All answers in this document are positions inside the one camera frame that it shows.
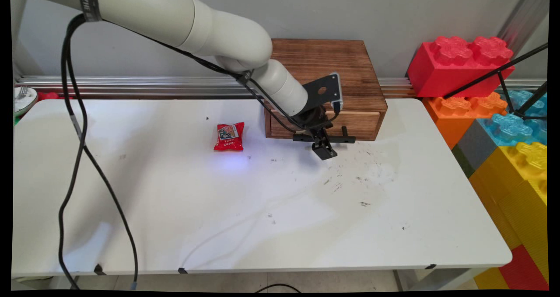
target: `floor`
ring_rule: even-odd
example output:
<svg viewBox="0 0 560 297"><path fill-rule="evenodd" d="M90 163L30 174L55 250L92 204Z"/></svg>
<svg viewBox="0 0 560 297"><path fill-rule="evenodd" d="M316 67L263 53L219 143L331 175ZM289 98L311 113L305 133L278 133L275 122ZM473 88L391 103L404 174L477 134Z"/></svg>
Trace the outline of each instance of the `floor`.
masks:
<svg viewBox="0 0 560 297"><path fill-rule="evenodd" d="M421 278L429 271L417 272ZM53 279L24 281L35 289L49 289ZM80 276L81 289L128 290L132 275ZM273 283L286 283L302 293L357 293L366 291L398 291L393 271L328 271L277 273L219 273L140 275L137 290L198 291L218 293L253 293ZM457 290L478 289L470 280ZM292 293L288 287L272 287L263 293Z"/></svg>

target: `yellow lego brick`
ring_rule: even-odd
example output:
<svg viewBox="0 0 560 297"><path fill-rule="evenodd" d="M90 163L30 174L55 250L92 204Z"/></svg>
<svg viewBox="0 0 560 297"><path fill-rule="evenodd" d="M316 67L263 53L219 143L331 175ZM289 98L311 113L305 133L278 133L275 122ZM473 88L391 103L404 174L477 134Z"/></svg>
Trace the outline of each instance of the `yellow lego brick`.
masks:
<svg viewBox="0 0 560 297"><path fill-rule="evenodd" d="M504 215L504 213L502 213L502 210L500 209L498 204L496 204L496 202L490 196L488 185L480 177L479 170L476 170L474 174L470 176L469 181L474 188L474 191L476 191L478 198L482 202L482 205L484 205L484 208L488 212L488 215L490 215L490 218L494 222L494 225L496 225L496 228L498 228L498 231L504 238L504 241L506 241L509 249L512 250L520 246L522 242L516 235L510 223L508 223L506 216Z"/></svg>
<svg viewBox="0 0 560 297"><path fill-rule="evenodd" d="M498 206L548 283L546 181L523 181Z"/></svg>
<svg viewBox="0 0 560 297"><path fill-rule="evenodd" d="M546 180L546 145L500 146L479 167L480 175L491 185L492 198L499 202L525 180Z"/></svg>
<svg viewBox="0 0 560 297"><path fill-rule="evenodd" d="M500 269L493 267L476 275L474 281L478 289L510 289Z"/></svg>

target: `white wall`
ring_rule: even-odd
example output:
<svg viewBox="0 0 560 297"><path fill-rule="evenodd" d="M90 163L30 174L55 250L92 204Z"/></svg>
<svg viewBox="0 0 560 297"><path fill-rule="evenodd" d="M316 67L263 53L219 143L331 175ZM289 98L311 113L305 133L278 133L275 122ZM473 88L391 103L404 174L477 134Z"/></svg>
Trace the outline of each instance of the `white wall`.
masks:
<svg viewBox="0 0 560 297"><path fill-rule="evenodd" d="M359 39L379 77L403 77L420 42L495 36L518 0L202 0L255 20L272 38ZM16 63L26 75L59 75L68 21L79 12L28 0ZM73 37L78 76L209 76L180 54L105 22Z"/></svg>

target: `drawer front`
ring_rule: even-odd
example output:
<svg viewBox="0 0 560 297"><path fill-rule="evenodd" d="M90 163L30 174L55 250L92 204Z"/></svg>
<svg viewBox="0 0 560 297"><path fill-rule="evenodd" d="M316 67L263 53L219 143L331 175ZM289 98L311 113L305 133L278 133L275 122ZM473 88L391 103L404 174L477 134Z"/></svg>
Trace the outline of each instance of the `drawer front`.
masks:
<svg viewBox="0 0 560 297"><path fill-rule="evenodd" d="M280 115L278 111L272 112L280 118L282 123L290 128L295 127L288 122L288 120ZM334 112L327 111L327 116L331 118ZM349 136L356 136L359 141L373 141L375 140L379 126L382 122L384 112L340 112L338 117L332 122L333 127L328 129L329 135L342 135L342 126L346 126ZM284 129L278 121L276 121L268 111L264 110L265 124L266 124L266 137L268 138L292 138L292 134Z"/></svg>

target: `cable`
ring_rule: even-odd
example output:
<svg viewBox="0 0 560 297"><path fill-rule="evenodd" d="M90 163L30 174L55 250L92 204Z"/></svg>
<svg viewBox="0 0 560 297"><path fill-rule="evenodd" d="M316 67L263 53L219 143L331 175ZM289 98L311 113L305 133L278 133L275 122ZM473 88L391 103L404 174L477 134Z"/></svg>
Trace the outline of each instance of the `cable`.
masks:
<svg viewBox="0 0 560 297"><path fill-rule="evenodd" d="M62 47L62 88L64 91L64 102L66 104L66 108L68 110L68 113L70 114L70 119L72 119L72 122L74 124L74 127L76 128L76 132L78 133L78 135L80 135L80 148L78 149L78 157L77 157L77 161L74 164L74 172L72 175L72 180L70 181L70 188L68 189L68 193L66 194L66 198L64 199L64 202L62 203L62 206L60 207L60 211L59 211L59 227L60 227L60 242L59 242L59 248L58 248L58 260L60 263L60 266L62 267L63 271L64 271L64 275L66 275L66 278L68 278L68 281L70 281L70 283L72 284L72 288L74 289L79 289L78 285L76 285L74 279L72 279L72 277L70 276L70 273L68 273L68 269L66 269L66 265L64 265L64 259L62 257L62 248L63 248L63 244L64 244L64 224L63 224L63 213L64 213L64 208L66 207L66 204L68 203L68 201L70 200L70 196L72 195L72 190L74 188L74 183L76 181L76 174L78 171L78 166L79 166L79 160L82 154L82 150L84 150L86 152L86 155L89 157L89 159L91 160L92 164L94 165L95 169L98 171L100 177L103 179L103 181L105 182L105 185L108 188L108 191L117 207L117 210L120 214L120 217L122 219L122 223L124 224L124 228L126 229L126 233L128 234L128 238L130 239L130 245L132 245L132 253L134 255L134 279L133 279L133 283L131 286L132 290L136 289L136 283L138 281L138 254L136 252L136 245L134 243L134 238L132 237L132 233L130 232L130 228L128 227L128 223L126 221L126 218L124 216L124 212L122 210L122 208L120 207L120 203L118 202L118 199L116 197L115 192L113 191L111 184L109 183L109 180L107 180L105 174L103 173L101 167L98 165L97 161L95 160L94 156L92 155L92 153L90 152L90 150L88 149L88 147L85 145L85 137L86 137L86 132L88 130L88 115L86 113L86 108L84 106L84 102L82 101L82 97L80 95L80 90L78 89L78 85L76 84L76 77L74 76L74 70L72 68L72 58L70 56L70 38L72 37L72 34L74 33L74 31L85 22L85 18L83 14L80 14L78 16L76 16L75 18L73 18L70 23L68 24L68 30L66 31L66 37L64 38L64 44ZM74 89L74 93L76 94L76 99L78 100L78 103L80 104L80 109L82 111L82 116L84 117L84 128L82 129L82 131L80 131L80 127L78 126L78 123L76 121L76 117L74 116L74 112L72 110L72 106L70 105L70 98L68 95L68 84L67 84L67 78L66 78L66 65L68 65L68 74L70 75L70 80L72 81L72 87Z"/></svg>
<svg viewBox="0 0 560 297"><path fill-rule="evenodd" d="M268 288L271 288L271 287L276 287L276 286L288 287L288 288L291 288L291 289L297 291L298 293L301 293L297 288L292 287L288 284L272 284L272 285L268 285L267 287L263 287L262 289L259 289L258 291L255 292L255 294L260 293L261 291L264 291L265 289L268 289Z"/></svg>
<svg viewBox="0 0 560 297"><path fill-rule="evenodd" d="M123 27L123 26L121 26L121 25L119 25L119 24L115 24L115 25L116 25L116 26L120 26L120 27L122 27L122 28L124 28L124 29L126 29L126 30L130 30L130 29L125 28L125 27ZM184 56L188 56L189 58L192 58L193 60L195 60L196 62L198 62L198 64L200 64L200 65L202 65L202 66L208 68L209 70L213 70L214 72L218 72L218 73L221 73L221 74L229 75L229 76L231 76L232 78L234 78L234 79L237 80L237 81L238 81L238 79L240 79L240 78L243 76L243 74L239 74L239 73L235 73L235 72L231 72L231 71L229 71L229 70L226 70L225 68L222 68L222 67L220 67L220 66L218 66L218 65L216 65L216 64L214 64L214 63L212 63L212 62L209 62L209 61L207 61L207 60L204 60L204 59L202 59L202 58L199 58L198 56L195 56L194 54L192 54L192 53L190 53L190 52L180 50L180 49L178 49L178 48L176 48L176 47L174 47L174 46L171 46L171 45L169 45L169 44L160 42L160 41L158 41L158 40L156 40L156 39L154 39L154 38L150 38L150 37L148 37L148 36L144 36L143 34L140 34L140 33L136 32L136 31L134 31L134 30L130 30L130 31L132 31L132 32L134 32L134 33L136 33L136 34L138 34L138 35L144 37L144 38L147 38L147 39L149 39L149 40L152 40L153 42L156 42L156 43L158 43L158 44L160 44L160 45L162 45L162 46L165 46L166 48L171 49L171 50L173 50L173 51L175 51L175 52L177 52L177 53L179 53L179 54L182 54L182 55L184 55ZM252 79L252 78L250 78L249 81L252 82L252 83L256 86L256 88L259 90L260 94L262 94L269 102L271 102L271 103L278 109L278 111L280 111L280 113L282 113L282 115L283 115L290 123L292 123L293 125L295 125L296 127L300 128L300 129L302 129L302 130L314 129L314 128L319 128L319 127L322 127L322 126L324 126L324 125L327 125L327 124L329 124L330 122L334 121L334 119L336 119L336 118L338 117L338 113L340 112L340 108L338 108L338 109L334 108L334 117L332 117L330 120L327 120L327 121L325 121L325 122L322 122L322 123L320 123L320 124L316 124L316 125L310 126L310 127L301 126L301 125L298 124L296 121L294 121L294 119L292 119L292 117L289 116L284 110L282 110L282 108L281 108L280 106L278 106L278 104L268 95L268 93L266 93L266 91L264 91L264 90L262 89L262 87L260 87L260 84L258 84L258 83L257 83L254 79ZM263 107L266 111L268 111L268 113L269 113L283 128L285 128L286 130L290 131L291 133L296 133L296 131L294 131L293 129L289 128L288 126L286 126L286 124L284 124L284 123L282 123L282 121L280 121L280 118L278 118L278 116L276 116L276 114L274 114L274 113L272 112L272 110L271 110L270 108L268 108L268 107L264 104L264 102L263 102L262 100L260 100L260 98L255 94L255 92L252 91L252 89L248 86L248 84L242 84L242 86L244 86L244 87L250 92L250 94L252 94L252 96L254 96L255 99L258 100L258 102L260 102L260 104L262 105L262 107Z"/></svg>

